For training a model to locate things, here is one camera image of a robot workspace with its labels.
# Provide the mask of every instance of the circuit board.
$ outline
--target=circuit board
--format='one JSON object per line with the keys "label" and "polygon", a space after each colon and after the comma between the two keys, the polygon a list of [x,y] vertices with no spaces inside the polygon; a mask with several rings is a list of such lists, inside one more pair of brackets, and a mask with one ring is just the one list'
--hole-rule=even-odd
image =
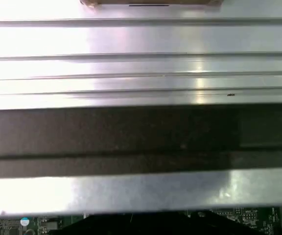
{"label": "circuit board", "polygon": [[[267,235],[274,235],[274,227],[280,226],[280,210],[271,208],[213,209],[212,212],[244,224]],[[62,229],[86,216],[40,216],[0,219],[0,235],[49,235],[50,231]]]}
{"label": "circuit board", "polygon": [[269,208],[218,208],[212,212],[222,215],[240,224],[264,232],[267,235],[274,234],[274,228],[280,227],[280,209]]}

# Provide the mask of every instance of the silver metal surface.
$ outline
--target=silver metal surface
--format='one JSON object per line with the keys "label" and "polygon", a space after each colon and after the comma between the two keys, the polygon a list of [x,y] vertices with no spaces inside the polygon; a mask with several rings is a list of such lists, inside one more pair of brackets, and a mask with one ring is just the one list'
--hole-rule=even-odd
{"label": "silver metal surface", "polygon": [[279,0],[0,0],[0,109],[219,103],[282,103]]}
{"label": "silver metal surface", "polygon": [[[24,197],[23,188],[39,193]],[[235,205],[282,205],[282,169],[0,179],[0,215],[6,216]]]}

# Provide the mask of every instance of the metal rail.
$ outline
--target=metal rail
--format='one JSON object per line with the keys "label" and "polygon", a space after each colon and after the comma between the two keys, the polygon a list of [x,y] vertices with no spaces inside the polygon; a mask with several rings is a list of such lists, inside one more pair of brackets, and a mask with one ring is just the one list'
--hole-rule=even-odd
{"label": "metal rail", "polygon": [[282,103],[277,0],[16,4],[0,0],[0,109]]}

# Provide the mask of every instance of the black component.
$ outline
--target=black component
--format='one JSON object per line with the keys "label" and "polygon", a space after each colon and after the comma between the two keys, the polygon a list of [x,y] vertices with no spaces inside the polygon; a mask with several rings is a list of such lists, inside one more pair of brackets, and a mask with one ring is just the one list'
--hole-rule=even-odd
{"label": "black component", "polygon": [[122,235],[122,234],[218,234],[263,235],[264,233],[238,224],[210,211],[93,215],[51,235]]}

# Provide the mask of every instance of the green circuit board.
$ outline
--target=green circuit board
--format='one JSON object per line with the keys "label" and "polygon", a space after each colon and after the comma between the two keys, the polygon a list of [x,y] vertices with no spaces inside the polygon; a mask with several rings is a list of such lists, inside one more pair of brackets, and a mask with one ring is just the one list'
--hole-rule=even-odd
{"label": "green circuit board", "polygon": [[[226,208],[213,209],[212,212],[244,224],[250,228],[274,235],[274,227],[280,226],[280,210],[271,208]],[[39,216],[24,218],[0,219],[0,235],[47,235],[51,230],[62,229],[76,223],[86,216],[83,214],[72,216]],[[28,225],[23,226],[23,219]]]}

